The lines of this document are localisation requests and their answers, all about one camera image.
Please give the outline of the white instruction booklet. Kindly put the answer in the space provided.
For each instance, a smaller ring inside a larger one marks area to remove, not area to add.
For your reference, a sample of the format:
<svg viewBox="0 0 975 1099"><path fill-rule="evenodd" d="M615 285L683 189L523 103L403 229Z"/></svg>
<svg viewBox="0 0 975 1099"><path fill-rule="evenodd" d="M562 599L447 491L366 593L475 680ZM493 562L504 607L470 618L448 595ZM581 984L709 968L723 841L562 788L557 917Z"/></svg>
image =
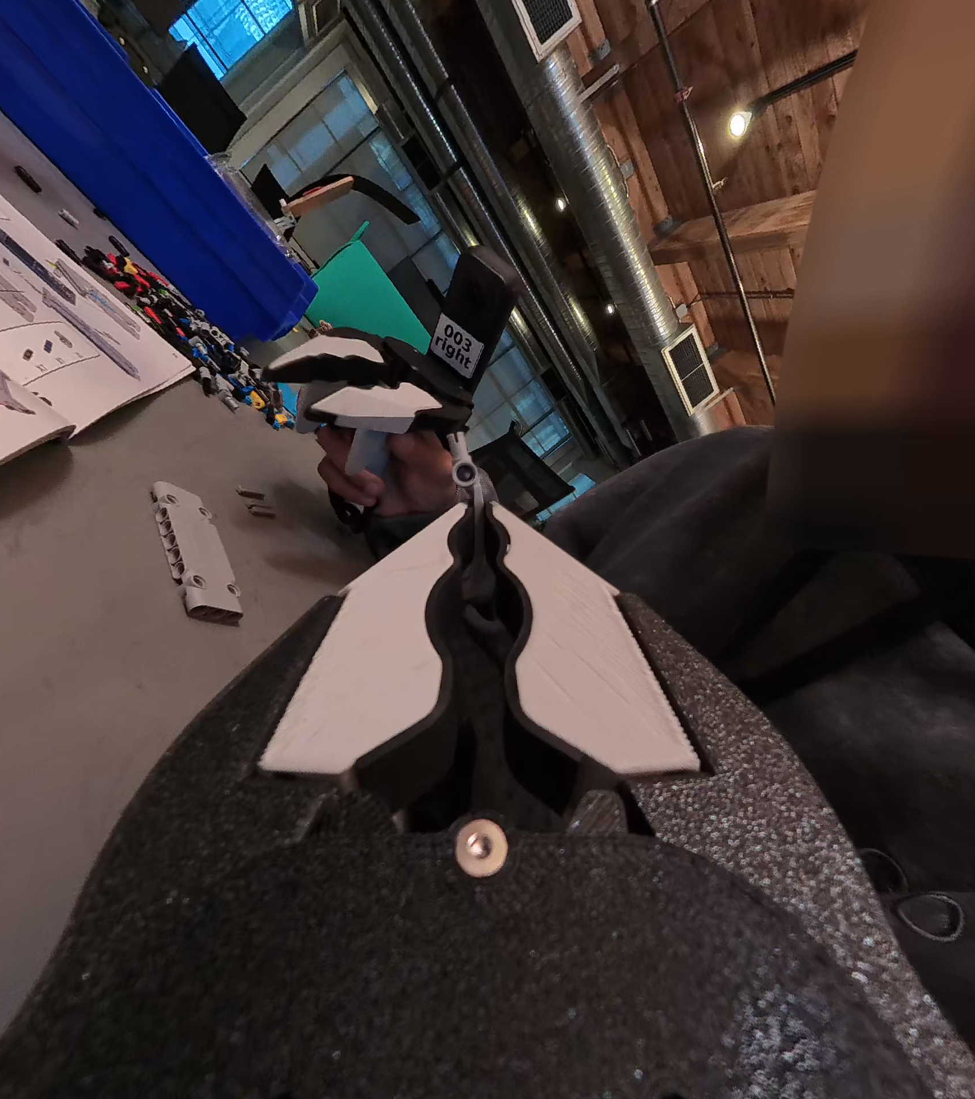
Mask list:
<svg viewBox="0 0 975 1099"><path fill-rule="evenodd" d="M0 195L0 466L192 371Z"/></svg>

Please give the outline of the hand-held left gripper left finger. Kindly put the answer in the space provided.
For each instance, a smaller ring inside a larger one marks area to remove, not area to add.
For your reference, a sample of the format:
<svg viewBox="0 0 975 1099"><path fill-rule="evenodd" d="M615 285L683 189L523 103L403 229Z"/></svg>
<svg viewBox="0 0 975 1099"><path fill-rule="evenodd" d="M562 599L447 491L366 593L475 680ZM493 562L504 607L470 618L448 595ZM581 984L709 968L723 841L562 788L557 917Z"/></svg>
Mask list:
<svg viewBox="0 0 975 1099"><path fill-rule="evenodd" d="M347 584L258 762L262 773L353 782L392 812L453 767L450 599L470 504L457 504Z"/></svg>

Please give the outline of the grey flat panel with holes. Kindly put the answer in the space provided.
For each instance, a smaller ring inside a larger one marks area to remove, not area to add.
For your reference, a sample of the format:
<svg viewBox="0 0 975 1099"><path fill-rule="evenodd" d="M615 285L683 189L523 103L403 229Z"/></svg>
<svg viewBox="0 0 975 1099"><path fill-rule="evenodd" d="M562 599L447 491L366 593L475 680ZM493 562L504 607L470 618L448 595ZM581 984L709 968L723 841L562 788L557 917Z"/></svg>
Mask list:
<svg viewBox="0 0 975 1099"><path fill-rule="evenodd" d="M211 512L203 500L163 480L152 482L154 522L171 579L188 617L235 624L243 617L240 588Z"/></svg>

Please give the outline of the black and wood curved lamp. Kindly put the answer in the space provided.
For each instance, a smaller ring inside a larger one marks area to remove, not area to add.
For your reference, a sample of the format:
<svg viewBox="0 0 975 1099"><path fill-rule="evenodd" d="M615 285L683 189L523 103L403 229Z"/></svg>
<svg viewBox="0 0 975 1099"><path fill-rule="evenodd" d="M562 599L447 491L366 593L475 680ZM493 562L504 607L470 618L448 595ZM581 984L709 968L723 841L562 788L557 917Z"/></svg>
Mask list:
<svg viewBox="0 0 975 1099"><path fill-rule="evenodd" d="M251 196L257 199L261 210L272 217L275 232L284 242L291 240L296 222L302 217L351 193L366 197L407 226L413 226L422 221L411 207L381 185L352 173L331 173L311 184L306 184L298 192L290 196L276 180L272 169L263 166L255 180L247 184L247 187Z"/></svg>

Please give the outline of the person's right forearm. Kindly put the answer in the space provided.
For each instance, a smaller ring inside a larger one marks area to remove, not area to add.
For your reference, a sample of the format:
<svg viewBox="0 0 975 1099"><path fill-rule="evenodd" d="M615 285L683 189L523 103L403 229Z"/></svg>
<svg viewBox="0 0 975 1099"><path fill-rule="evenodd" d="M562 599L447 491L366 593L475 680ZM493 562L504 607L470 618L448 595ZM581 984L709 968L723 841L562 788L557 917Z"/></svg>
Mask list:
<svg viewBox="0 0 975 1099"><path fill-rule="evenodd" d="M467 512L467 503L459 503L448 510L409 513L408 515L379 515L375 509L367 510L363 515L362 535L375 562L383 560L396 550L412 541L419 533L425 531L448 512L462 519Z"/></svg>

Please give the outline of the white air vent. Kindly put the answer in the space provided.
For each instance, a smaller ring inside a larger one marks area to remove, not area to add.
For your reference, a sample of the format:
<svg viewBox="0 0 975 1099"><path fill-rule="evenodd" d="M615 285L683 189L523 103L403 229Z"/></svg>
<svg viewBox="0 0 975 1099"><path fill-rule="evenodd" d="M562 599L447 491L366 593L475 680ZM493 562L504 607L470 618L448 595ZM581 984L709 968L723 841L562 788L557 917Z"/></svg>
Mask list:
<svg viewBox="0 0 975 1099"><path fill-rule="evenodd" d="M694 417L714 404L722 391L695 325L683 328L661 355L687 414Z"/></svg>
<svg viewBox="0 0 975 1099"><path fill-rule="evenodd" d="M581 25L576 1L513 1L522 33L536 62L543 62Z"/></svg>

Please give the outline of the small grey connector piece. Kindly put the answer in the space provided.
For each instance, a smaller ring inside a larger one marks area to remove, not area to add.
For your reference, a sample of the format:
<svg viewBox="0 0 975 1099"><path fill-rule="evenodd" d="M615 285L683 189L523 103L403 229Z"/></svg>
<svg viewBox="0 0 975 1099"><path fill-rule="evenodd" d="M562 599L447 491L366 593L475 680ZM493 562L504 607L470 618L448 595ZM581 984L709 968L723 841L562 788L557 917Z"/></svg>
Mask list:
<svg viewBox="0 0 975 1099"><path fill-rule="evenodd" d="M453 476L454 501L470 504L476 513L480 513L484 504L492 499L491 480L470 457L465 431L450 433L446 442L451 467L453 467L451 475Z"/></svg>

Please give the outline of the person's grey sweater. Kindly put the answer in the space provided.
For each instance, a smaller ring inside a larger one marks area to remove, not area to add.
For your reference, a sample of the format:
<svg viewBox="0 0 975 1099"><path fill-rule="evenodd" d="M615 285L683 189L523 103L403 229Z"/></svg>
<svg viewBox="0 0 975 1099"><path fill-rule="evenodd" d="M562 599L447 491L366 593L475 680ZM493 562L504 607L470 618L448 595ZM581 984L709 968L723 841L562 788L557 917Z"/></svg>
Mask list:
<svg viewBox="0 0 975 1099"><path fill-rule="evenodd" d="M836 810L975 1053L975 559L794 548L771 429L675 445L550 517L764 712Z"/></svg>

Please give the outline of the blue plastic bin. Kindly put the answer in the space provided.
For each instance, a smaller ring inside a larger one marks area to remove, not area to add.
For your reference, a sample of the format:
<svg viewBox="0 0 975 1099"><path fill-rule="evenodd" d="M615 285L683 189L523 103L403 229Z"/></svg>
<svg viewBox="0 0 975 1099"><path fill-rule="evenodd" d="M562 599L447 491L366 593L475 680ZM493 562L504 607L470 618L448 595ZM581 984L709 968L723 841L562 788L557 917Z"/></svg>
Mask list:
<svg viewBox="0 0 975 1099"><path fill-rule="evenodd" d="M0 1L0 111L233 338L284 337L315 282L75 1Z"/></svg>

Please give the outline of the silver air duct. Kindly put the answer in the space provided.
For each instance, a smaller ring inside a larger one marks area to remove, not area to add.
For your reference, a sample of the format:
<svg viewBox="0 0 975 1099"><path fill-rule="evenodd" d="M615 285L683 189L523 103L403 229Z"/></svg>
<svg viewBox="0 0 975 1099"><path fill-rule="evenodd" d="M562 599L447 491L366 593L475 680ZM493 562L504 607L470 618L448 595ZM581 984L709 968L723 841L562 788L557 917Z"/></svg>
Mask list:
<svg viewBox="0 0 975 1099"><path fill-rule="evenodd" d="M675 435L698 437L743 426L746 421L734 390L721 390L713 406L690 417L671 380L661 349L685 324L673 313L613 151L592 106L584 99L570 49L559 45L543 62L534 62L525 81L529 121Z"/></svg>

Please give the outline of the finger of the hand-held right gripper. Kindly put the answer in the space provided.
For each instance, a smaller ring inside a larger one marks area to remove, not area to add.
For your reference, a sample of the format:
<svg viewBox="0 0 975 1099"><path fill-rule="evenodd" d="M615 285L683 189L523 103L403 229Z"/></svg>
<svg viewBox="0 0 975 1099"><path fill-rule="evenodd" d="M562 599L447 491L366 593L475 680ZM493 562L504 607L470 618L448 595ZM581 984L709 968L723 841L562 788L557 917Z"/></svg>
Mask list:
<svg viewBox="0 0 975 1099"><path fill-rule="evenodd" d="M446 410L435 397L414 385L397 388L346 386L325 396L319 396L318 389L318 385L309 385L298 393L299 433L314 433L321 426L335 425L405 434L412 429L417 417Z"/></svg>
<svg viewBox="0 0 975 1099"><path fill-rule="evenodd" d="M383 337L368 333L317 334L265 366L269 384L332 382L350 387L397 388L409 367L388 349Z"/></svg>

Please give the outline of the green tote bag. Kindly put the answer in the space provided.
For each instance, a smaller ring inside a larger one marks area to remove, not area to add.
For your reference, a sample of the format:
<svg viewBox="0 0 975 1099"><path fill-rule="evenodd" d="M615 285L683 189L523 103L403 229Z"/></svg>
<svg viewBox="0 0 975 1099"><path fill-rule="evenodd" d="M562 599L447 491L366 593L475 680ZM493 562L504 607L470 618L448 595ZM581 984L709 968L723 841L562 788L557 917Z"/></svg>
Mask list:
<svg viewBox="0 0 975 1099"><path fill-rule="evenodd" d="M457 246L439 232L385 270L364 241L369 230L370 222L362 222L347 243L315 270L315 297L304 318L314 330L326 323L426 351L440 310L431 287L448 288Z"/></svg>

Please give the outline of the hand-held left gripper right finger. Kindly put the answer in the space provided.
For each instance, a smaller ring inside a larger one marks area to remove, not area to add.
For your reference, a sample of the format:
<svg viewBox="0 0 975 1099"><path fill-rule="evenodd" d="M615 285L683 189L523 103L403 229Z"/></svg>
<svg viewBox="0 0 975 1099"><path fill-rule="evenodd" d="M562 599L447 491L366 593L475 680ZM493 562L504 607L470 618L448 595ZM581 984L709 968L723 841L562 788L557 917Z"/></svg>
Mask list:
<svg viewBox="0 0 975 1099"><path fill-rule="evenodd" d="M517 781L564 815L589 789L699 775L703 761L618 589L497 503L490 530L516 612L505 758Z"/></svg>

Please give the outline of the clear plastic bag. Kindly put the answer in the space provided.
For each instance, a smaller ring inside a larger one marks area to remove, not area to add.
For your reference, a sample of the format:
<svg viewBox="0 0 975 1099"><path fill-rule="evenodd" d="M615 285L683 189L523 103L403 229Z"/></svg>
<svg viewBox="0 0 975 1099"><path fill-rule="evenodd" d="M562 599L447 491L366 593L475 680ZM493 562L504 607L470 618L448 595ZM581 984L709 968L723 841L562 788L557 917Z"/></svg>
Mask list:
<svg viewBox="0 0 975 1099"><path fill-rule="evenodd" d="M241 168L233 163L228 152L222 151L220 153L207 154L204 159L211 165L219 178L229 185L233 192L239 196L241 202L248 206L252 211L256 211L257 217L264 217L264 208L255 191L253 191L250 180Z"/></svg>

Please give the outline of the large grid window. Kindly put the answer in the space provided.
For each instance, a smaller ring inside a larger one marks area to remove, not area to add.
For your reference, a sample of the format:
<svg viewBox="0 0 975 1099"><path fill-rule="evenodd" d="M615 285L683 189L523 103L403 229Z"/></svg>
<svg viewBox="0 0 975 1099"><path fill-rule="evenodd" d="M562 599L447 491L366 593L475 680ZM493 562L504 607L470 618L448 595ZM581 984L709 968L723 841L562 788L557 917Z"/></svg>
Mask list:
<svg viewBox="0 0 975 1099"><path fill-rule="evenodd" d="M171 23L168 34L195 48L220 81L267 38L303 42L298 5L291 1L196 1Z"/></svg>

